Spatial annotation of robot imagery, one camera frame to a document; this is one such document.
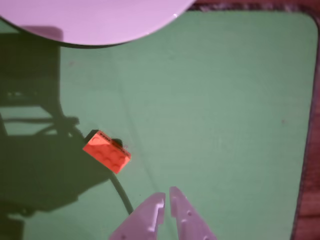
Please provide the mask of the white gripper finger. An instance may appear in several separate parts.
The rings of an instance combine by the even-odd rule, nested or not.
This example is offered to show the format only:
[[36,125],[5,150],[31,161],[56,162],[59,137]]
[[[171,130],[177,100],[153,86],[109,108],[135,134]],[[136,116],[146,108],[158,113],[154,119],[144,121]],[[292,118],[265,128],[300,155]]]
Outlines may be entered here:
[[176,186],[169,189],[170,212],[176,220],[179,240],[216,240],[205,220]]
[[110,240],[156,240],[164,222],[166,194],[156,192],[145,199],[110,235]]

